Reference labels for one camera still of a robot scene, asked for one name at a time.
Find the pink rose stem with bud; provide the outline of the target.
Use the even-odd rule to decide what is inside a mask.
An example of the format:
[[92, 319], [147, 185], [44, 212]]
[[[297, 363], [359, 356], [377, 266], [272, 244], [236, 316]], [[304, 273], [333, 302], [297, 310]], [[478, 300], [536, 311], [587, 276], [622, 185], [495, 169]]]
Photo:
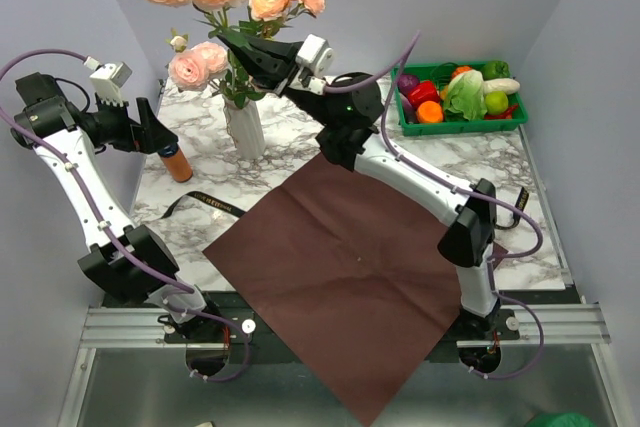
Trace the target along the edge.
[[266, 94], [259, 91], [250, 79], [249, 74], [240, 65], [236, 56], [227, 51], [228, 69], [219, 83], [219, 92], [237, 109], [243, 109], [249, 101], [259, 101]]

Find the light pink rose stem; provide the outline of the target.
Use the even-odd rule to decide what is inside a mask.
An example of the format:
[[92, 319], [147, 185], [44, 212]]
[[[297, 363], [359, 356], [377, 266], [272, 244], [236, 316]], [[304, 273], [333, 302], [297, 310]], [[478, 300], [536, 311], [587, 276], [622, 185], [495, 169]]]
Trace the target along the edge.
[[222, 94], [221, 82], [229, 72], [228, 51], [213, 42], [189, 46], [189, 36], [171, 29], [167, 40], [174, 55], [167, 64], [169, 79], [181, 91], [203, 92], [212, 89], [214, 96]]

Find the red wrapping paper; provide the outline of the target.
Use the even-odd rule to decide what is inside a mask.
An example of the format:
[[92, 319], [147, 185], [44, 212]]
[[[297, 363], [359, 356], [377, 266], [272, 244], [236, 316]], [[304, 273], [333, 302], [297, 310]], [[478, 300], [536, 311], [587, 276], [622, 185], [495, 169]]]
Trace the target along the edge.
[[204, 255], [367, 426], [459, 315], [444, 231], [394, 189], [316, 156]]

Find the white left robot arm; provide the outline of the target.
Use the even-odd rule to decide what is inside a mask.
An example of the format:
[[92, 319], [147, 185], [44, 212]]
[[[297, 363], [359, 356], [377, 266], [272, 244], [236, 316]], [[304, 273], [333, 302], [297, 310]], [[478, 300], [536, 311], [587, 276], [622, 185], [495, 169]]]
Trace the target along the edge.
[[217, 307], [179, 274], [161, 238], [136, 224], [115, 199], [96, 166], [98, 150], [153, 154], [177, 137], [154, 115], [144, 97], [136, 100], [139, 120], [129, 117], [118, 86], [103, 71], [94, 73], [96, 111], [77, 108], [58, 79], [39, 72], [16, 80], [24, 109], [11, 134], [53, 172], [79, 221], [88, 250], [78, 265], [106, 294], [124, 304], [152, 304], [164, 310], [160, 323], [184, 339], [214, 340], [222, 327]]

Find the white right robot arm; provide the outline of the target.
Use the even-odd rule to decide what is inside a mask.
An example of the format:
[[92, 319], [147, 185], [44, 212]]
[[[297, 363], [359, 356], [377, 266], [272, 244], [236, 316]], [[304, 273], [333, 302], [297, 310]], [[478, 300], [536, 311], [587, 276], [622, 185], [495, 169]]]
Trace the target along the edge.
[[437, 249], [456, 268], [461, 329], [474, 339], [493, 331], [500, 308], [488, 268], [496, 224], [493, 184], [451, 177], [391, 142], [377, 76], [350, 72], [327, 81], [333, 59], [327, 40], [310, 34], [283, 43], [234, 30], [218, 38], [258, 90], [286, 97], [321, 124], [316, 141], [329, 163], [386, 184], [446, 226]]

